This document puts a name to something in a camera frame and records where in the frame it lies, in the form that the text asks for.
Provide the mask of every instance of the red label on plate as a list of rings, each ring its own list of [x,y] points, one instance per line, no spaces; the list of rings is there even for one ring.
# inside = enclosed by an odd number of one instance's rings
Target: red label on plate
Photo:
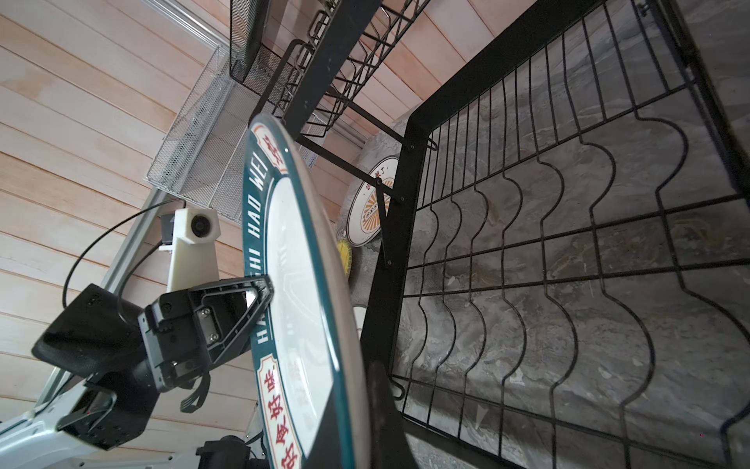
[[[260,360],[258,369],[260,384],[260,402],[268,430],[268,441],[271,444],[271,457],[274,467],[296,469],[302,466],[302,452],[297,434],[287,410],[287,397],[281,386],[278,362],[272,355]]]
[[[263,150],[263,153],[268,157],[271,164],[281,171],[281,174],[287,174],[289,172],[287,171],[287,164],[284,163],[279,145],[277,145],[276,139],[269,128],[263,124],[255,124],[253,126],[253,134],[255,134],[255,138],[258,140],[260,149]]]

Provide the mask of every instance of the decorative plate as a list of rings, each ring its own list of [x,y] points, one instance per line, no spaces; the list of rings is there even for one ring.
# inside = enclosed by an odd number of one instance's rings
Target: decorative plate
[[[333,395],[343,467],[369,467],[362,352],[331,228],[289,134],[268,115],[247,133],[243,247],[246,275],[267,274],[268,312],[250,335],[272,467],[310,455]]]
[[[398,158],[389,156],[370,171],[370,176],[381,178],[383,184],[393,187],[393,181],[396,177],[396,168],[398,167]],[[391,203],[391,198],[384,195],[385,212]],[[377,207],[377,195],[375,187],[363,182],[357,194],[352,200],[352,207],[349,210],[349,217],[346,220],[346,236],[352,246],[362,246],[367,244],[380,231],[380,214]]]

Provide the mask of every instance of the silver mesh basket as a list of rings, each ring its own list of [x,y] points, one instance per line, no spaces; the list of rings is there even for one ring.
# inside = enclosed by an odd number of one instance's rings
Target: silver mesh basket
[[[146,179],[156,188],[239,222],[245,132],[258,94],[229,76],[229,50],[218,47],[182,105]],[[270,73],[253,63],[248,75],[268,83]],[[273,105],[266,103],[264,111]],[[312,139],[320,145],[324,137]],[[308,168],[317,160],[298,146]]]

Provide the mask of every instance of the black wire grid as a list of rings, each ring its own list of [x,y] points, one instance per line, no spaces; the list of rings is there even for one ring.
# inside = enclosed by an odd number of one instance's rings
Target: black wire grid
[[[405,419],[511,466],[750,463],[748,209],[673,6],[602,2],[431,132]]]
[[[326,92],[323,101],[315,112],[320,117],[308,121],[307,130],[302,134],[308,137],[321,137],[333,127],[344,110],[354,100],[359,90],[372,77],[396,43],[404,36],[408,28],[416,21],[417,16],[425,9],[429,0],[395,0],[383,2],[383,5],[370,21],[357,41],[354,49],[346,58],[344,65],[336,74],[331,89]],[[319,10],[307,31],[305,44],[291,44],[297,50],[292,54],[290,66],[292,71],[285,73],[283,83],[285,92],[276,102],[274,114],[281,117],[291,103],[294,94],[302,81],[307,66],[317,50],[318,44],[326,33],[328,25],[335,14],[338,0],[326,2]]]

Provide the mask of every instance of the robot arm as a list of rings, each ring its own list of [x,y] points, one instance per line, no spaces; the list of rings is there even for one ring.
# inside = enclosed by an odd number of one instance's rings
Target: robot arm
[[[249,350],[251,327],[273,295],[270,280],[219,280],[215,210],[180,209],[173,220],[162,247],[172,253],[167,293],[140,308],[91,284],[34,345],[38,359],[83,379],[0,425],[3,467],[41,469],[119,446],[143,432],[161,392],[200,379],[181,405],[193,412],[210,371]]]

